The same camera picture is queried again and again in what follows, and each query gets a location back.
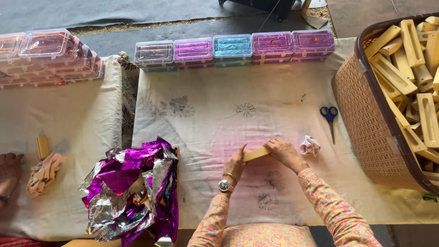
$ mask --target floral sleeve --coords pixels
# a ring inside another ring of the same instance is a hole
[[[305,196],[322,217],[336,246],[381,246],[364,218],[310,168],[298,177]]]
[[[228,211],[229,199],[223,195],[216,195],[187,246],[221,246]]]

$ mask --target cloth rag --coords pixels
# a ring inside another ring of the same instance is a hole
[[[300,145],[300,153],[301,154],[313,154],[314,157],[320,151],[320,144],[316,139],[310,137],[309,135],[305,136],[305,141]]]
[[[56,172],[66,157],[59,153],[51,153],[46,159],[32,167],[27,190],[32,196],[39,196],[44,187],[55,181]]]

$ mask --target orange floral kurta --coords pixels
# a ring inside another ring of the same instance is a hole
[[[310,168],[300,172],[298,178],[303,192],[322,217],[336,246],[381,246],[363,217]],[[307,226],[269,223],[224,229],[228,211],[229,199],[223,195],[215,196],[188,246],[317,246]]]

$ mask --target white cloth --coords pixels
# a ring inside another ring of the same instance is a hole
[[[423,201],[420,192],[375,185],[366,177],[341,115],[334,120],[332,144],[319,109],[337,106],[331,78],[354,40],[336,40],[335,54],[323,63],[140,73],[133,146],[160,135],[180,147],[179,228],[198,226],[218,192],[224,162],[244,142],[253,150],[281,137],[299,147],[304,135],[324,148],[303,158],[369,223],[439,223],[439,207]],[[270,156],[247,165],[227,225],[262,222],[323,224],[296,175]]]
[[[299,147],[301,154],[312,154],[314,157],[319,154],[320,148],[320,144],[317,142],[317,140],[309,135],[305,136],[305,140]]]
[[[104,80],[0,91],[0,153],[24,149],[22,178],[0,212],[0,233],[38,240],[83,238],[87,209],[76,188],[105,151],[121,145],[122,74],[118,56],[105,58]],[[27,192],[39,162],[36,138],[67,157],[41,196]]]
[[[32,196],[39,196],[44,192],[44,187],[55,181],[56,173],[66,157],[52,152],[43,161],[32,167],[32,173],[27,190]]]

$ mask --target person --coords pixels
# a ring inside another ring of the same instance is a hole
[[[242,162],[245,146],[225,163],[219,192],[188,246],[316,246],[307,226],[262,223],[225,228],[229,199],[246,165]],[[290,143],[274,138],[264,146],[271,149],[273,158],[297,174],[305,196],[323,219],[336,246],[381,246],[364,218],[310,169]]]
[[[24,154],[0,154],[0,210],[9,204],[12,193],[22,177],[20,163],[23,157]]]

